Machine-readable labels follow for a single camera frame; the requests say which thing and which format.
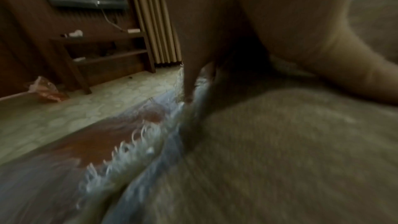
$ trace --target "wood paneled wall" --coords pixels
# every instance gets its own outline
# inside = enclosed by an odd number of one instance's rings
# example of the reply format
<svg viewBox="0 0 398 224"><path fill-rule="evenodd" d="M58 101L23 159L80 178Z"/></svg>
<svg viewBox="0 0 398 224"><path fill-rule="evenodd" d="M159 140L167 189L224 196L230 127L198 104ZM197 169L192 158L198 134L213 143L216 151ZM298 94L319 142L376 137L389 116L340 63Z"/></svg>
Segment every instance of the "wood paneled wall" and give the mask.
<svg viewBox="0 0 398 224"><path fill-rule="evenodd" d="M7 0L11 11L51 68L71 90L80 88L49 39L79 29L84 35L120 33L106 22L100 10L56 8L48 0ZM109 20L124 29L138 28L134 10L107 10Z"/></svg>

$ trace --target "plastic bag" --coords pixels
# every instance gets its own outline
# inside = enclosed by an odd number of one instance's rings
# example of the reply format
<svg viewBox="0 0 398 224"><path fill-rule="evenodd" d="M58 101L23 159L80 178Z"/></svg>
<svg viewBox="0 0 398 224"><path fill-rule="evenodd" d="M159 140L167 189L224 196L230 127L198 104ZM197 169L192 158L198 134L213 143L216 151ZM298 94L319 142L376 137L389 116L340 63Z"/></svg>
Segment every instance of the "plastic bag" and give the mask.
<svg viewBox="0 0 398 224"><path fill-rule="evenodd" d="M32 85L29 86L29 93L37 93L46 100L62 102L69 99L69 96L59 92L57 87L43 76L39 76Z"/></svg>

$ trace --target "skin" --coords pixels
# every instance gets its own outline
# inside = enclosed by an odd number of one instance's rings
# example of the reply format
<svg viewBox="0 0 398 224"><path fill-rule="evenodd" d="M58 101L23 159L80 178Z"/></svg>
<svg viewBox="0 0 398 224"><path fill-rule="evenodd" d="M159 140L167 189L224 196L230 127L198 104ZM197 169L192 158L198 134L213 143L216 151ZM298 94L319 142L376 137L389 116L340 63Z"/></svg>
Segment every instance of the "skin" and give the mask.
<svg viewBox="0 0 398 224"><path fill-rule="evenodd" d="M186 102L204 66L256 35L271 54L349 92L398 103L398 67L352 31L350 0L166 1L181 43Z"/></svg>

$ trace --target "wooden tv stand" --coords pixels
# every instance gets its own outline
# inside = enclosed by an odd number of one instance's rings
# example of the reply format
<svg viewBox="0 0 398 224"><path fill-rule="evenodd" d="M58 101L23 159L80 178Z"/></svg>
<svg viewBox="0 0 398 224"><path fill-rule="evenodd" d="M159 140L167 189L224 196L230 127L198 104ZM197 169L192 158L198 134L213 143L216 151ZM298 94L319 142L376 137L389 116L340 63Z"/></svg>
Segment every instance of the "wooden tv stand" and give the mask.
<svg viewBox="0 0 398 224"><path fill-rule="evenodd" d="M126 40L126 39L135 39L135 38L143 38L145 42L146 49L134 49L128 52L116 53L111 56L104 56L101 58L95 59L86 59L83 61L75 62L69 55L68 51L66 50L66 45L72 44L87 44L87 43L100 43L100 42L112 42L118 40ZM90 65L93 63L103 62L103 61L112 61L118 58L125 58L125 57L134 57L140 54L147 54L148 55L148 66L151 73L155 73L155 65L152 56L152 51L150 49L150 45L148 42L148 38L145 32L139 33L120 33L120 34L111 34L111 35L101 35L101 36L87 36L87 37L68 37L68 38L54 38L50 39L50 41L54 44L57 50L60 53L60 56L65 61L68 68L72 71L75 79L82 87L86 94L91 94L92 91L90 89L89 84L87 83L86 79L83 77L79 70L79 66Z"/></svg>

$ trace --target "curtain pleat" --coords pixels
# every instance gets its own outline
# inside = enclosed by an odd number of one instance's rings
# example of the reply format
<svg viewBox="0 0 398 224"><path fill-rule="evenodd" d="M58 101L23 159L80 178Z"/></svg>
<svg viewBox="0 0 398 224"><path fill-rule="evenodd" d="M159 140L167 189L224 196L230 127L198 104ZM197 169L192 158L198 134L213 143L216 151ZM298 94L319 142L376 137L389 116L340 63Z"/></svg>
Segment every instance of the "curtain pleat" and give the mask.
<svg viewBox="0 0 398 224"><path fill-rule="evenodd" d="M182 61L180 44L165 0L134 0L138 22L148 34L156 63Z"/></svg>

